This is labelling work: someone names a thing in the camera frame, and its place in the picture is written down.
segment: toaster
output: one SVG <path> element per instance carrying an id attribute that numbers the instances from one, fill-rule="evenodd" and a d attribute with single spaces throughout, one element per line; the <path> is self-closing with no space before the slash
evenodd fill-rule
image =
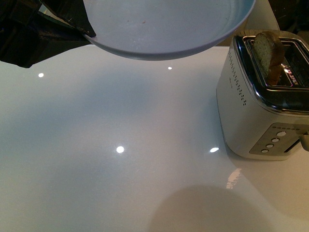
<path id="1" fill-rule="evenodd" d="M 286 160 L 302 145 L 309 150 L 309 50 L 297 35 L 273 31 L 285 58 L 277 85 L 269 86 L 253 50 L 256 34 L 232 39 L 216 88 L 226 145 L 257 160 Z"/>

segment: bread slice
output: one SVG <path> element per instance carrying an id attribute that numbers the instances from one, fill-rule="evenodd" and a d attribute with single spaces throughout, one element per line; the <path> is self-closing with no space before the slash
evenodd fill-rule
<path id="1" fill-rule="evenodd" d="M 268 85 L 277 85 L 284 60 L 283 44 L 271 31 L 258 33 L 254 39 L 253 50 L 262 65 L 265 81 Z"/>

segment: white countertop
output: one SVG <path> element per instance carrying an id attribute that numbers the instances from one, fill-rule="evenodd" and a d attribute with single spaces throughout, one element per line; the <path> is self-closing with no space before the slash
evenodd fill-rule
<path id="1" fill-rule="evenodd" d="M 256 161 L 224 144 L 227 52 L 1 62 L 0 231 L 308 232 L 308 153 Z"/>

